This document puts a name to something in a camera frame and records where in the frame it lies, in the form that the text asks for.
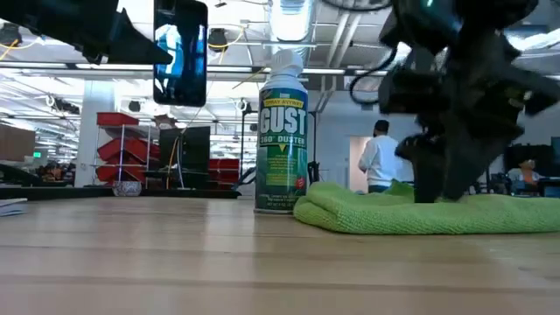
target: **black pole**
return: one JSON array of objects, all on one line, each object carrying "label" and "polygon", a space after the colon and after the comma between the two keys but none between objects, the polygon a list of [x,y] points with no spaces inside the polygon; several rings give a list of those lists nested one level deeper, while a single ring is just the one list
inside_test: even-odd
[{"label": "black pole", "polygon": [[245,113],[245,111],[241,113],[241,155],[239,157],[239,178],[241,178],[241,176],[243,175],[243,151],[245,150],[245,148],[243,148],[243,146],[245,145]]},{"label": "black pole", "polygon": [[486,168],[486,193],[490,193],[490,167]]},{"label": "black pole", "polygon": [[311,112],[313,116],[313,161],[317,161],[317,112]]}]

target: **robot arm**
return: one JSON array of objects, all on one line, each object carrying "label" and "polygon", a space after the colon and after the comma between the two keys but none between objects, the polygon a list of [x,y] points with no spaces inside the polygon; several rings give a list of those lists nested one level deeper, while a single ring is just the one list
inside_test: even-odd
[{"label": "robot arm", "polygon": [[3,0],[0,18],[63,41],[88,62],[169,64],[172,56],[134,28],[118,0]]},{"label": "robot arm", "polygon": [[[560,100],[549,78],[513,66],[521,53],[503,34],[538,0],[393,0],[380,40],[412,49],[379,87],[383,114],[417,115],[424,132],[396,154],[414,167],[416,202],[458,200],[517,137],[517,117]],[[433,66],[445,53],[444,64]]]}]

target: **computer screen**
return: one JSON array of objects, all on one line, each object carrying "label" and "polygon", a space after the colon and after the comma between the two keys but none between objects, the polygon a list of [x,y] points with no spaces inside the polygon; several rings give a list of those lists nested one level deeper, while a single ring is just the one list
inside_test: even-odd
[{"label": "computer screen", "polygon": [[177,151],[174,152],[173,144],[179,138],[178,148],[181,156],[181,165],[184,169],[194,172],[208,172],[210,160],[210,127],[191,127],[181,135],[182,129],[164,129],[159,133],[160,164],[162,167],[177,163]]}]

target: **can label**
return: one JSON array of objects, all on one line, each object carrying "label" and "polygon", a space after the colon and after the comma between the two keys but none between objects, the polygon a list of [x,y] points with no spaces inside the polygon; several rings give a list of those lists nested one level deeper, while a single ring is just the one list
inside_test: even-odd
[{"label": "can label", "polygon": [[255,208],[289,213],[307,190],[307,93],[262,90]]}]

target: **white shirt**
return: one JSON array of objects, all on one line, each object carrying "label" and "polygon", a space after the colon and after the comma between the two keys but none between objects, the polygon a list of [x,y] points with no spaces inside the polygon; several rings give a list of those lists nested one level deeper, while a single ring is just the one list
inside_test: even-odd
[{"label": "white shirt", "polygon": [[[532,175],[533,175],[532,177],[533,177],[534,181],[539,181],[540,179],[543,178],[543,176],[541,176],[536,171],[533,171]],[[524,181],[525,180],[525,176],[523,176],[522,169],[519,169],[519,168],[509,170],[509,172],[507,173],[507,176],[510,179],[516,180],[516,181]]]},{"label": "white shirt", "polygon": [[376,136],[369,140],[358,167],[367,172],[369,186],[391,186],[401,168],[401,159],[395,155],[398,142],[390,136]]}]

